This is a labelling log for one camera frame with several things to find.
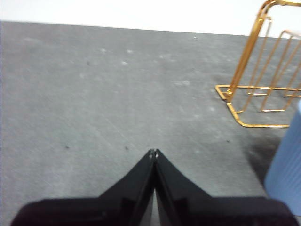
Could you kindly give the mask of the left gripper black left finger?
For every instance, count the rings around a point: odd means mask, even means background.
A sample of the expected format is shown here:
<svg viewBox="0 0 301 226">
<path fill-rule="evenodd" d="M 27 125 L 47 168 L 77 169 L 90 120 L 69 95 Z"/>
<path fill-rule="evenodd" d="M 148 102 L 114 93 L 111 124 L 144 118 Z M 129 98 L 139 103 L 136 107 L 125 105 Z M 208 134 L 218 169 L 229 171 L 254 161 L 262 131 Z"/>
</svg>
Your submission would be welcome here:
<svg viewBox="0 0 301 226">
<path fill-rule="evenodd" d="M 155 150 L 149 150 L 98 197 L 44 199 L 24 205 L 13 226 L 137 226 L 154 191 Z"/>
</svg>

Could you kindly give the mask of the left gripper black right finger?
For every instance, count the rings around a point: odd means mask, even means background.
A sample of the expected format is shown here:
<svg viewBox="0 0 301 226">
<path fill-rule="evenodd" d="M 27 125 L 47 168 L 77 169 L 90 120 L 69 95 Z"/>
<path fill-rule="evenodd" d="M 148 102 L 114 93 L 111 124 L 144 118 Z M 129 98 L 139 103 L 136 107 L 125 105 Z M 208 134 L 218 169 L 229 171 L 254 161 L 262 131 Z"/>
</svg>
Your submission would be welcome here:
<svg viewBox="0 0 301 226">
<path fill-rule="evenodd" d="M 156 193 L 163 226 L 297 226 L 289 208 L 265 197 L 216 197 L 155 151 Z"/>
</svg>

